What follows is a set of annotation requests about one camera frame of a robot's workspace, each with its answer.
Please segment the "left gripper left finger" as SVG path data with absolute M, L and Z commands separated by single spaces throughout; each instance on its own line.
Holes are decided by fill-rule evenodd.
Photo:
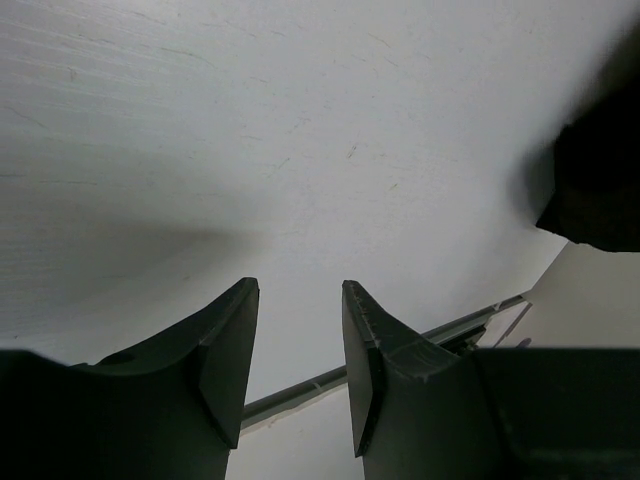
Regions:
M 5 479 L 221 479 L 239 441 L 259 306 L 243 278 L 94 365 L 1 354 Z

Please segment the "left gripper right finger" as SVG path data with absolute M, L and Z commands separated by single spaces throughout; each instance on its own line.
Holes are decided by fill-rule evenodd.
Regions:
M 369 479 L 635 479 L 635 349 L 458 356 L 342 286 L 354 451 Z

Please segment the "black pleated skirt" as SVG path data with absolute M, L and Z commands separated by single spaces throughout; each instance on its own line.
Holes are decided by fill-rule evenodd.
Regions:
M 557 135 L 507 184 L 529 228 L 610 253 L 639 250 L 639 15 L 608 48 Z

